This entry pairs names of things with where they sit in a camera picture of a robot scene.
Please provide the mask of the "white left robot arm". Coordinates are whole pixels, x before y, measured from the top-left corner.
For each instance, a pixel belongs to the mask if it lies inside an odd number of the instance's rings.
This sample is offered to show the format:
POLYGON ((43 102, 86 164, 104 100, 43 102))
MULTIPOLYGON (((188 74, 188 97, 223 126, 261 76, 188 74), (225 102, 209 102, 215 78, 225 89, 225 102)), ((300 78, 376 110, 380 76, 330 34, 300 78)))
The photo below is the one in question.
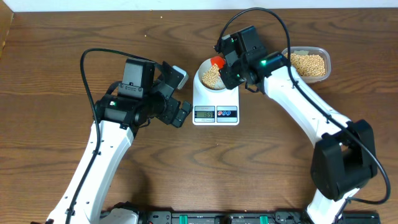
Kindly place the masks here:
POLYGON ((114 208, 102 215, 113 177, 137 131, 152 118, 179 128, 192 105, 172 97, 188 80, 185 70, 166 62, 126 60, 123 79, 95 104, 94 123, 83 157, 47 223, 141 223, 139 212, 114 208))

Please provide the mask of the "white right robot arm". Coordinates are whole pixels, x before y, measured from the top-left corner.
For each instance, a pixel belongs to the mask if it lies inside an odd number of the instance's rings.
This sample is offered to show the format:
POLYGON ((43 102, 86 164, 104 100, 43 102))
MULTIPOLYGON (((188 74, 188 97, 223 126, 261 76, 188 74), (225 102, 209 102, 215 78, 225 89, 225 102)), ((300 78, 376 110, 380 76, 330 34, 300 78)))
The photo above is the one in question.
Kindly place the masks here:
POLYGON ((323 101, 290 64, 290 56, 269 53, 251 26, 221 34, 215 50, 226 64, 221 79, 232 89, 256 85, 288 112, 314 146, 310 173, 317 188, 305 210, 310 223, 338 223, 345 205, 377 175, 373 129, 352 122, 323 101))

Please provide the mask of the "clear plastic food container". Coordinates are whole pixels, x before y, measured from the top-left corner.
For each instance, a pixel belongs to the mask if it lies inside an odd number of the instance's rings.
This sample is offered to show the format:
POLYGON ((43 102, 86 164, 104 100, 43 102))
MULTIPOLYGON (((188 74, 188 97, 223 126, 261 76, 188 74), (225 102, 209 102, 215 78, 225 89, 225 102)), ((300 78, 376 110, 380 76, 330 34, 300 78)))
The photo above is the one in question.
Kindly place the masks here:
POLYGON ((329 53, 319 47, 291 47, 292 66, 305 83, 326 80, 331 73, 329 53))

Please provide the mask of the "pile of soybeans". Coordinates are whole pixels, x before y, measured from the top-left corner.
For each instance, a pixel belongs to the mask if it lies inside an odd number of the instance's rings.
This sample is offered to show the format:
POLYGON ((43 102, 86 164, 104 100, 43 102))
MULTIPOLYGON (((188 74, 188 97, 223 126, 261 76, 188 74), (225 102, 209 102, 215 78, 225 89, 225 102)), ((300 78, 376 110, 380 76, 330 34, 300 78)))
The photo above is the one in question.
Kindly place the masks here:
POLYGON ((290 54, 291 64, 302 77, 320 77, 326 74, 325 61, 319 55, 290 54))

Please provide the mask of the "white round bowl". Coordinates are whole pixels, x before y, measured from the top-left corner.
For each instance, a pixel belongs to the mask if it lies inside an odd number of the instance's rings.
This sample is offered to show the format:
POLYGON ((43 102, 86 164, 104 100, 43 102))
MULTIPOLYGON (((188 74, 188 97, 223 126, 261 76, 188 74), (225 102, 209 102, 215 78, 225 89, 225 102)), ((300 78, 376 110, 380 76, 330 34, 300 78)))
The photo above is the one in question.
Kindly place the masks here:
POLYGON ((194 90, 198 91, 199 93, 232 93, 234 91, 237 90, 237 88, 233 88, 232 90, 229 90, 226 88, 222 89, 222 90, 211 90, 209 88, 207 88, 205 85, 202 84, 201 78, 203 76, 203 74, 209 69, 211 68, 211 62, 210 62, 210 58, 205 60, 199 67, 199 69, 197 70, 197 73, 195 75, 194 78, 194 90))

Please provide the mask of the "white digital kitchen scale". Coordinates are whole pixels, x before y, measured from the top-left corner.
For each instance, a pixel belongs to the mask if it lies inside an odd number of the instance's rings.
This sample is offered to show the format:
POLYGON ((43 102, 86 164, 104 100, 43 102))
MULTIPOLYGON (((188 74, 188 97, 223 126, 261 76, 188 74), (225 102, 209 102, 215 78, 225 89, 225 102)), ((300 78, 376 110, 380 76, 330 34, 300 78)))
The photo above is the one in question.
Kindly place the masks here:
POLYGON ((232 93, 199 93, 193 85, 192 122, 197 126, 239 124, 239 88, 232 93))

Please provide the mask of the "soybeans in bowl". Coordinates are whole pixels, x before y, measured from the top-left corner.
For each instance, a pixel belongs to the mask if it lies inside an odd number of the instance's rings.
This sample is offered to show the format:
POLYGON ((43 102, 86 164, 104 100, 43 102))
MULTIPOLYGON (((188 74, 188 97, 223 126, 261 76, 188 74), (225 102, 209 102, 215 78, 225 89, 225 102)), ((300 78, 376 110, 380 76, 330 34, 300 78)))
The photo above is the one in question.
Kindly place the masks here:
POLYGON ((213 64, 201 78, 202 84, 211 90, 222 90, 225 89, 225 85, 222 82, 219 67, 217 64, 213 64))

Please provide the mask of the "red plastic measuring scoop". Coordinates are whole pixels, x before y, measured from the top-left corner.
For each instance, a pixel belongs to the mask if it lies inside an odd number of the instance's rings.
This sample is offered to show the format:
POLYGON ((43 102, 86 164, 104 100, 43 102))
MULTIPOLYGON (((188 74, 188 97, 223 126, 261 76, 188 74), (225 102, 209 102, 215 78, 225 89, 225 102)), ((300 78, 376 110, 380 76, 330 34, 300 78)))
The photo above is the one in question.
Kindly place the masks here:
POLYGON ((222 69, 226 64, 226 60, 220 56, 210 58, 211 65, 217 65, 218 69, 222 69))

